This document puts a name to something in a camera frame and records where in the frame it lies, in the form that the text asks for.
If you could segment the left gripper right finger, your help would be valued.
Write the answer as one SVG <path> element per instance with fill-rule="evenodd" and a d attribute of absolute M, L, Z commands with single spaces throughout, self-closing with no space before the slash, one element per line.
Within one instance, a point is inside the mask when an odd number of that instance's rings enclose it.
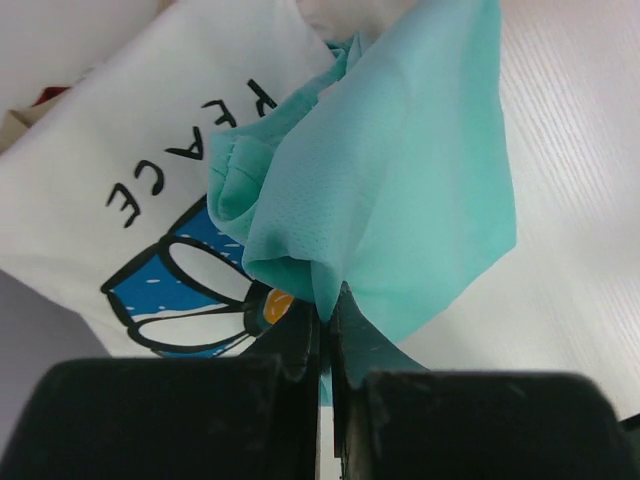
<path fill-rule="evenodd" d="M 329 327 L 334 453 L 346 479 L 634 479 L 624 423 L 571 372 L 429 370 L 343 285 Z"/>

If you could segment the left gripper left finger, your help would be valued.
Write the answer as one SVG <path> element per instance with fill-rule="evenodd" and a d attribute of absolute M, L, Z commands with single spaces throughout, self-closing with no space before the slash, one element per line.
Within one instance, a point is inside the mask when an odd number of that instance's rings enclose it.
<path fill-rule="evenodd" d="M 84 359 L 37 384 L 5 479 L 313 479 L 319 322 L 293 304 L 243 354 Z"/>

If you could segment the teal t-shirt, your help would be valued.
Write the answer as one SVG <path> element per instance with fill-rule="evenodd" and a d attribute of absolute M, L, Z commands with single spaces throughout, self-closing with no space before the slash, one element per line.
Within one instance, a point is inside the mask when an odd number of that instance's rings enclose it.
<path fill-rule="evenodd" d="M 400 342 L 516 243 L 496 1 L 421 1 L 257 122 L 214 134 L 207 203 L 254 279 L 328 320 L 343 284 Z"/>

